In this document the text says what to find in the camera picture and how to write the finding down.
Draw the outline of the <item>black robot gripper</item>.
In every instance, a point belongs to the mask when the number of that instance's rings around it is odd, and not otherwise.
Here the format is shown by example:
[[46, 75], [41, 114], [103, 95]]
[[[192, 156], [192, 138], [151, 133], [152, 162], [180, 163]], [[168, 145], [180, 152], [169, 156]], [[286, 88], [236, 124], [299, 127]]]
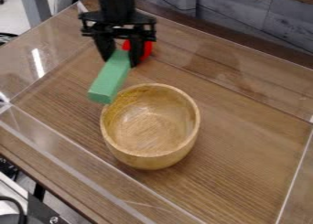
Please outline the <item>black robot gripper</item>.
[[109, 59], [116, 49], [111, 37], [129, 38], [128, 57], [133, 68], [144, 53], [144, 40], [156, 40], [156, 19], [135, 10], [135, 0], [97, 0], [97, 3], [97, 11], [77, 15], [81, 35], [95, 35], [93, 42], [103, 60]]

